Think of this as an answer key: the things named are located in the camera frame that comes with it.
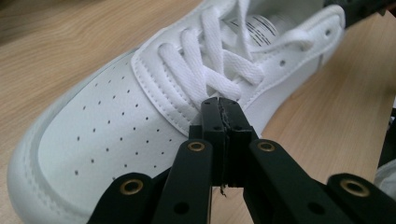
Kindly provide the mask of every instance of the wood grain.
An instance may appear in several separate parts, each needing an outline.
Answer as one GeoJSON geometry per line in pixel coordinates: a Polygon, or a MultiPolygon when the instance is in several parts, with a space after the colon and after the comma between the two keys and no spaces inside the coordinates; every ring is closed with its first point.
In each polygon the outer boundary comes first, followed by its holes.
{"type": "MultiPolygon", "coordinates": [[[[21,223],[7,196],[7,163],[57,97],[135,48],[200,1],[7,0],[0,3],[0,222],[21,223]]],[[[334,57],[276,112],[263,132],[315,179],[374,179],[396,95],[396,20],[352,27],[334,57]]],[[[212,223],[249,223],[241,189],[215,189],[212,223]]]]}

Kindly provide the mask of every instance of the wooden table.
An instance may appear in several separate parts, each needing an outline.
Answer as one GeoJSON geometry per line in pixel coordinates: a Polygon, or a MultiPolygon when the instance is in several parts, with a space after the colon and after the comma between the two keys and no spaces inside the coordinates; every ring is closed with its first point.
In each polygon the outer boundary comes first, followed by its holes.
{"type": "MultiPolygon", "coordinates": [[[[0,222],[21,223],[7,163],[21,135],[57,97],[138,46],[199,1],[6,0],[0,3],[0,222]]],[[[263,132],[315,179],[374,179],[396,95],[396,20],[361,22],[330,62],[283,104],[263,132]]],[[[249,223],[240,189],[215,189],[212,223],[249,223]]]]}

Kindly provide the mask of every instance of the white sneaker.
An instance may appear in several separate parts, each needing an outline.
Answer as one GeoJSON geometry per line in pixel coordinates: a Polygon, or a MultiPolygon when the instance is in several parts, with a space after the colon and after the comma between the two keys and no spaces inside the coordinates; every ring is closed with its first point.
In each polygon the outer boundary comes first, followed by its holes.
{"type": "Polygon", "coordinates": [[[86,223],[120,175],[169,168],[200,103],[237,100],[260,133],[332,55],[344,11],[318,0],[206,0],[67,92],[22,138],[10,199],[28,223],[86,223]]]}

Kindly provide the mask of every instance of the shoe stitching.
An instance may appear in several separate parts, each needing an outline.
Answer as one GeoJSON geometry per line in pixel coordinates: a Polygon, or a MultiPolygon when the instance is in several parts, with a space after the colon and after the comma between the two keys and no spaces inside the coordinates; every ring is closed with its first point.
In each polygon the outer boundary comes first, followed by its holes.
{"type": "Polygon", "coordinates": [[[164,67],[164,72],[165,72],[165,74],[166,74],[166,78],[168,79],[169,83],[171,83],[171,85],[173,86],[173,88],[175,89],[175,91],[177,92],[177,94],[178,94],[181,98],[183,98],[183,100],[184,100],[187,104],[189,104],[191,107],[193,107],[193,105],[191,104],[191,102],[189,102],[188,99],[186,99],[186,97],[185,97],[183,94],[181,94],[181,92],[177,89],[177,84],[174,83],[174,82],[172,81],[172,78],[170,78],[169,72],[167,71],[167,69],[166,69],[164,63],[163,63],[163,67],[164,67]]]}
{"type": "MultiPolygon", "coordinates": [[[[33,150],[31,147],[29,148],[27,146],[27,143],[33,143],[34,140],[36,139],[40,139],[45,132],[46,129],[44,129],[43,127],[43,132],[41,132],[41,136],[37,136],[36,131],[39,129],[39,126],[46,126],[46,128],[50,125],[50,122],[52,120],[55,119],[55,117],[67,106],[67,104],[72,101],[83,89],[85,89],[94,79],[96,79],[97,77],[99,77],[100,75],[102,75],[105,71],[107,71],[107,69],[111,66],[113,66],[114,64],[118,63],[120,60],[122,60],[124,57],[127,57],[129,55],[131,55],[134,52],[134,49],[130,50],[128,53],[124,53],[124,55],[120,56],[115,62],[109,62],[109,64],[107,65],[106,68],[103,68],[102,71],[100,71],[96,76],[92,77],[89,81],[87,80],[86,85],[81,86],[79,90],[76,91],[76,93],[73,94],[73,96],[71,96],[71,98],[63,103],[64,106],[62,106],[62,108],[59,109],[59,111],[57,111],[56,114],[53,115],[53,117],[51,119],[48,120],[41,120],[41,118],[39,118],[38,120],[40,120],[40,123],[36,123],[35,126],[32,128],[32,131],[29,131],[28,135],[26,136],[26,138],[28,138],[28,140],[30,141],[23,141],[23,145],[22,148],[28,148],[28,150],[24,150],[23,151],[23,168],[24,168],[24,176],[27,178],[28,180],[28,184],[32,187],[32,189],[34,190],[35,196],[37,197],[37,199],[43,203],[43,205],[47,208],[49,208],[49,210],[56,212],[59,216],[64,215],[64,218],[66,219],[72,219],[73,221],[78,221],[78,219],[76,219],[75,217],[80,217],[82,219],[84,219],[85,217],[82,214],[79,214],[73,210],[67,209],[64,205],[57,203],[56,201],[53,200],[53,198],[46,193],[41,187],[40,184],[38,183],[37,177],[38,175],[35,173],[35,169],[33,169],[33,164],[32,164],[32,155],[31,155],[31,150],[33,150]]],[[[53,111],[51,109],[51,107],[45,112],[45,114],[51,114],[50,111],[53,111]]]]}
{"type": "MultiPolygon", "coordinates": [[[[137,66],[137,63],[138,63],[138,62],[140,62],[140,63],[143,65],[143,67],[144,67],[144,68],[146,69],[146,71],[149,73],[149,75],[150,75],[151,79],[153,80],[154,84],[161,90],[163,96],[166,98],[166,100],[169,102],[169,104],[176,110],[176,112],[177,112],[178,114],[180,114],[187,122],[191,122],[189,119],[187,119],[187,118],[180,112],[180,110],[179,110],[177,107],[175,107],[174,103],[169,99],[169,96],[167,96],[167,95],[164,93],[163,89],[158,85],[158,82],[157,82],[156,79],[153,77],[152,73],[150,73],[149,68],[148,68],[147,65],[141,60],[140,57],[137,58],[137,60],[134,62],[134,65],[137,66]]],[[[150,98],[151,98],[151,99],[155,99],[154,95],[151,93],[151,91],[149,90],[149,88],[148,88],[147,85],[145,84],[145,81],[143,80],[142,76],[141,76],[139,73],[136,73],[136,74],[137,74],[137,76],[139,77],[139,80],[140,80],[140,83],[141,83],[143,89],[145,89],[145,90],[147,91],[147,93],[150,95],[150,98]]],[[[172,120],[173,123],[174,123],[179,129],[183,130],[185,133],[188,132],[185,128],[183,128],[182,126],[180,126],[180,124],[179,124],[177,121],[175,121],[175,120],[170,116],[170,114],[168,114],[168,112],[163,108],[163,106],[161,105],[160,102],[158,102],[158,101],[155,101],[155,102],[157,103],[158,107],[165,113],[166,117],[168,117],[170,120],[172,120]]]]}
{"type": "Polygon", "coordinates": [[[296,65],[294,65],[294,68],[289,70],[289,72],[283,76],[281,79],[275,80],[271,83],[268,83],[269,85],[266,85],[265,89],[261,89],[260,91],[257,91],[255,94],[253,94],[246,103],[246,106],[244,107],[244,109],[246,109],[257,97],[259,97],[259,95],[263,94],[265,91],[273,88],[274,86],[276,86],[277,84],[279,84],[280,82],[282,82],[283,80],[285,80],[286,78],[288,78],[290,76],[291,73],[295,72],[296,69],[301,66],[302,64],[312,60],[315,57],[318,57],[319,54],[326,52],[329,48],[331,48],[333,45],[335,45],[338,42],[338,38],[335,38],[334,41],[332,41],[330,44],[327,44],[325,48],[318,50],[316,53],[311,54],[311,56],[306,57],[303,61],[300,61],[299,63],[297,63],[296,65]]]}

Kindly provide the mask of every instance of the shoelace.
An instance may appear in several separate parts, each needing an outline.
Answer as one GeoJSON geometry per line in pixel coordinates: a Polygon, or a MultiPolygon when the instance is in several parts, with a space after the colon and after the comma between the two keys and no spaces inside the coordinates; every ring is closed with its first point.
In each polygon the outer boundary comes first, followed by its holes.
{"type": "Polygon", "coordinates": [[[159,47],[159,54],[164,63],[198,109],[201,107],[201,102],[209,98],[207,87],[226,98],[238,101],[242,95],[237,85],[239,78],[243,78],[251,85],[258,85],[263,81],[264,73],[252,61],[252,53],[268,52],[293,43],[300,44],[302,50],[313,46],[313,40],[307,32],[294,29],[283,34],[271,46],[253,49],[248,45],[249,33],[245,23],[248,5],[249,1],[237,1],[240,30],[236,39],[232,39],[229,33],[221,31],[219,13],[211,7],[204,10],[201,16],[204,46],[200,45],[195,30],[186,29],[180,37],[182,53],[171,44],[165,43],[159,47]],[[223,48],[231,45],[238,45],[239,48],[233,51],[223,48]],[[211,67],[204,64],[204,55],[209,59],[211,67]],[[231,80],[226,76],[224,67],[227,67],[227,71],[233,71],[234,75],[237,74],[237,78],[231,80]]]}

